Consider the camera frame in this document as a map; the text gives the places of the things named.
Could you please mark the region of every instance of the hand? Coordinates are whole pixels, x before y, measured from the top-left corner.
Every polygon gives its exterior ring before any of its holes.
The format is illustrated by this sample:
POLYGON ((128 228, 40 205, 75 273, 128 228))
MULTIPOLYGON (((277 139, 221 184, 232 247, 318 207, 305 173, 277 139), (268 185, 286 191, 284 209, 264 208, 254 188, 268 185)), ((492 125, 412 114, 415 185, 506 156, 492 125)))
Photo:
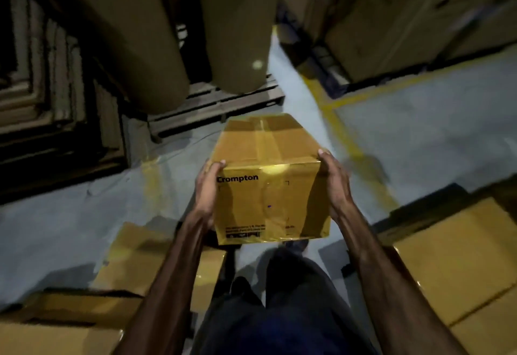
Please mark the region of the hand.
POLYGON ((318 157, 328 169, 327 193, 330 199, 330 216, 338 220, 338 214, 350 204, 353 204, 350 192, 350 175, 343 169, 330 153, 318 150, 318 157))
POLYGON ((205 162, 195 179, 194 210, 200 212, 207 222, 207 227, 214 224, 214 204, 217 195, 217 173, 226 166, 226 161, 215 162, 209 166, 205 162))

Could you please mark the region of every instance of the dark trousers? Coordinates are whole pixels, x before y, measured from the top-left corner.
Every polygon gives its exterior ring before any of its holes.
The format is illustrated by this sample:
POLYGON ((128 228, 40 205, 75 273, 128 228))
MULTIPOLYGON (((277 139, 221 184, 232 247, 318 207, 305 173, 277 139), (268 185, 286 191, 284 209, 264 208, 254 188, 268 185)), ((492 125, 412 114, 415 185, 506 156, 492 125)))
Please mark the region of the dark trousers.
POLYGON ((223 341, 231 338, 234 329, 270 308, 302 313, 315 329, 343 335, 356 353, 377 354, 328 275, 314 261, 279 247, 267 266, 266 306, 246 279, 236 278, 231 292, 210 305, 194 338, 191 355, 216 353, 223 341))

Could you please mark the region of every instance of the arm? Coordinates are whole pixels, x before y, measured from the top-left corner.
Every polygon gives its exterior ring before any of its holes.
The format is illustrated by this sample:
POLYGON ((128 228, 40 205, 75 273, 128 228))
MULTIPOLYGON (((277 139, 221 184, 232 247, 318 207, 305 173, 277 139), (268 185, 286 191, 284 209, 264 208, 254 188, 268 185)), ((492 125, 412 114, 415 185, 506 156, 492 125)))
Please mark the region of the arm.
POLYGON ((404 279, 352 200, 348 174, 330 154, 326 163, 331 215, 345 238, 365 296, 366 306, 385 355, 467 355, 429 303, 404 279))
POLYGON ((216 197, 217 162, 196 179, 194 209, 187 215, 155 281, 115 349, 115 355, 176 355, 183 350, 190 299, 203 237, 211 227, 216 197))

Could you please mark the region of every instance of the yellow floor line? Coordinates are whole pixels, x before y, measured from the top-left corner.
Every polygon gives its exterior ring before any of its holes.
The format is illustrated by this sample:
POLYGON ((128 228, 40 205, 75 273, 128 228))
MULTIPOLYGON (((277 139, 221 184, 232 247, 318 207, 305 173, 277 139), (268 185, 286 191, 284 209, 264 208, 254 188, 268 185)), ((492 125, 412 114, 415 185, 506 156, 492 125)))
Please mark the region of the yellow floor line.
POLYGON ((375 196, 375 199, 378 201, 381 208, 383 208, 386 212, 391 212, 400 207, 400 204, 395 200, 395 198, 391 195, 388 188, 384 184, 382 180, 383 175, 379 174, 377 168, 370 165, 368 157, 350 136, 350 133, 347 131, 346 126, 341 122, 339 117, 336 116, 334 110, 322 106, 322 103, 325 99, 324 96, 326 96, 327 94, 321 86, 320 82, 316 79, 307 79, 303 76, 301 77, 304 83, 309 88, 312 96, 314 97, 314 100, 318 104, 323 118, 327 121, 328 125, 331 127, 332 131, 334 132, 334 135, 337 137, 339 142, 347 150, 350 159, 354 163, 356 171, 366 182, 368 188, 370 189, 371 193, 375 196))
POLYGON ((356 104, 359 102, 364 102, 365 100, 371 99, 371 98, 379 96, 381 94, 386 94, 386 93, 390 93, 393 91, 402 90, 411 85, 419 84, 424 81, 428 81, 430 79, 434 79, 436 77, 446 75, 453 71, 457 71, 459 69, 468 68, 469 66, 472 66, 472 65, 481 64, 483 62, 491 61, 495 58, 500 58, 500 57, 506 56, 506 55, 508 55, 509 52, 513 52, 516 50, 517 50, 517 47, 516 48, 512 47, 505 51, 501 51, 496 54, 491 54, 486 57, 475 58, 473 60, 461 62, 459 64, 449 66, 447 68, 439 69, 436 71, 426 72, 419 76, 408 77, 407 79, 404 79, 404 80, 396 81, 393 83, 388 83, 386 85, 382 85, 379 87, 373 87, 370 90, 365 90, 364 92, 361 92, 356 95, 345 96, 341 99, 336 99, 330 103, 328 102, 328 100, 326 101, 326 103, 324 103, 322 101, 321 102, 322 108, 331 110, 331 109, 336 109, 336 108, 342 107, 342 106, 348 106, 348 105, 353 105, 353 104, 356 104))

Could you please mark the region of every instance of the wooden pallet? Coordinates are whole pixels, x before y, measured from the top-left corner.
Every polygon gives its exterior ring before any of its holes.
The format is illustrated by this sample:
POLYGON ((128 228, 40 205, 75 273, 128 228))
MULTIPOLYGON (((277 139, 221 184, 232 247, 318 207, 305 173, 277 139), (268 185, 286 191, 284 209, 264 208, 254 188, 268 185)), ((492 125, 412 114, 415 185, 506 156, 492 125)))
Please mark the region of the wooden pallet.
POLYGON ((179 108, 149 116, 149 131, 152 140, 158 143, 164 137, 209 123, 224 122, 229 116, 281 105, 283 101, 284 93, 271 74, 258 90, 240 95, 229 94, 207 83, 192 84, 189 96, 179 108))

